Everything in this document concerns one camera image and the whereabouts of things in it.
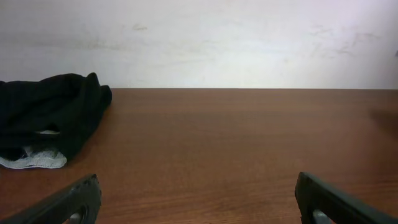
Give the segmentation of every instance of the cloth fold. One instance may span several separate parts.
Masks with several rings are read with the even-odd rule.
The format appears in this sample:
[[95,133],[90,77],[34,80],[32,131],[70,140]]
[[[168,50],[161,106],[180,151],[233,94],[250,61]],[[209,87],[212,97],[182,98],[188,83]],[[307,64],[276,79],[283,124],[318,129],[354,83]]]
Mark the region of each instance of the cloth fold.
[[95,73],[0,82],[0,164],[14,169],[63,166],[95,132],[111,101],[109,86],[101,86]]

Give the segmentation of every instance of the wooden table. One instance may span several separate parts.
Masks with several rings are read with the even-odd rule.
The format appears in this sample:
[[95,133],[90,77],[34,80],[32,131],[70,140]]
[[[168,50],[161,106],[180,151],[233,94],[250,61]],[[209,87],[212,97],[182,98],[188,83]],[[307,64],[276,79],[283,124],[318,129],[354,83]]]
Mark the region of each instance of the wooden table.
[[113,90],[62,169],[0,169],[0,219],[95,173],[97,223],[300,223],[309,171],[398,216],[398,91]]

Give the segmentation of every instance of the white wall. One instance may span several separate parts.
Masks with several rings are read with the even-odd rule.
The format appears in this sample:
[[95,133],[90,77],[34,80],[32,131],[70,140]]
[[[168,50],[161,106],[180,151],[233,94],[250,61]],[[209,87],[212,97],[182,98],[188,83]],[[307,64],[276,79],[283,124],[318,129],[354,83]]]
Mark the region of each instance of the white wall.
[[0,0],[0,80],[398,88],[397,0]]

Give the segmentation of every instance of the folded garment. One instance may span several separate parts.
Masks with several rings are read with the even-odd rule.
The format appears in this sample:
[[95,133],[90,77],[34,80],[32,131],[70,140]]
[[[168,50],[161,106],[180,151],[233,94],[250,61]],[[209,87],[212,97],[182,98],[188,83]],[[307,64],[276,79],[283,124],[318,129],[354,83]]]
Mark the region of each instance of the folded garment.
[[0,82],[0,164],[58,168],[83,147],[112,101],[95,73]]

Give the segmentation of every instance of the table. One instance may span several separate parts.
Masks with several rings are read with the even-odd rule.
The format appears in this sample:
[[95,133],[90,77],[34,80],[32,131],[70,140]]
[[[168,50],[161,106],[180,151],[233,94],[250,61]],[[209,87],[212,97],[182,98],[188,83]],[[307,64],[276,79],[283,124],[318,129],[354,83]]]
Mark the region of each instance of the table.
[[97,223],[300,223],[309,171],[398,216],[398,91],[113,89],[61,169],[0,169],[0,219],[88,173]]

